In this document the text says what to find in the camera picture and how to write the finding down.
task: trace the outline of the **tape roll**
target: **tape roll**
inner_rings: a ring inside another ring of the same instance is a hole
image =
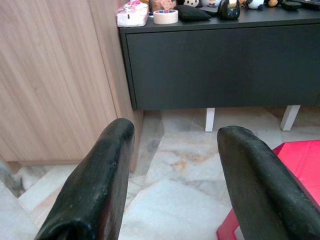
[[[175,24],[178,22],[177,10],[158,10],[153,12],[155,24]]]

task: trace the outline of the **white cabinet leg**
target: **white cabinet leg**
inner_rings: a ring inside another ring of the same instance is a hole
[[[283,115],[280,128],[283,131],[290,131],[296,116],[298,114],[300,105],[289,105],[286,107],[285,113]]]
[[[214,119],[215,119],[215,108],[206,109],[206,118],[205,118],[205,131],[212,132],[214,129]]]

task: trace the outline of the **red stool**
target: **red stool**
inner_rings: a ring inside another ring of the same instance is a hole
[[[285,142],[273,149],[320,206],[320,140]],[[218,240],[237,240],[239,222],[231,209],[216,231]]]

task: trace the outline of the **wood grain panel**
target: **wood grain panel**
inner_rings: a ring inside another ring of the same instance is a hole
[[[116,21],[117,9],[127,1],[88,0],[88,2],[110,84],[116,114],[118,118],[131,120],[135,126],[135,152],[132,157],[130,169],[134,171],[138,157],[143,112],[132,110]]]
[[[117,117],[88,2],[2,0],[0,31],[0,158],[82,160]]]

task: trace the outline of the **dark gray cabinet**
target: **dark gray cabinet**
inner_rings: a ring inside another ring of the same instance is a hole
[[[320,12],[245,10],[238,21],[166,26],[149,19],[120,33],[135,109],[319,103]]]

